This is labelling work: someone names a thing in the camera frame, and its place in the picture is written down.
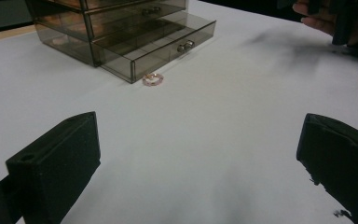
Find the human hand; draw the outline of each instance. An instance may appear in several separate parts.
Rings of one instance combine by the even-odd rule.
[[[311,28],[320,30],[329,35],[334,35],[337,15],[332,15],[328,12],[330,0],[323,0],[319,13],[315,15],[308,14],[309,2],[310,0],[298,0],[293,5],[293,10],[295,12],[307,16],[306,18],[303,18],[301,22]],[[356,43],[358,43],[358,18],[353,25],[348,45],[354,45]]]

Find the white table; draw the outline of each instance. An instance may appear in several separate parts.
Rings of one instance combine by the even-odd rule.
[[[156,87],[36,33],[0,40],[0,179],[37,137],[96,111],[102,165],[62,223],[351,223],[296,147],[307,113],[358,129],[357,60],[300,23],[195,0],[189,12],[217,20],[215,36]]]

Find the clear plastic case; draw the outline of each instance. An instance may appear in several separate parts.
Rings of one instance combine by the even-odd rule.
[[[130,83],[211,38],[215,26],[184,12],[186,0],[27,1],[43,43]]]

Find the black object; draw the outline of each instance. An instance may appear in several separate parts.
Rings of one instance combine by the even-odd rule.
[[[100,165],[94,112],[64,120],[7,160],[0,224],[60,223]]]
[[[335,119],[308,114],[296,158],[314,184],[322,184],[358,224],[358,130]]]
[[[295,2],[296,0],[278,0],[277,7],[288,7]],[[322,0],[310,0],[308,13],[317,14],[321,5]],[[330,14],[337,14],[332,44],[348,44],[353,24],[358,17],[358,0],[331,0],[328,11]]]

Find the ring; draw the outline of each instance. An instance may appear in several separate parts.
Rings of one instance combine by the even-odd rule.
[[[164,76],[158,73],[147,74],[142,78],[144,85],[146,86],[157,86],[162,82]]]

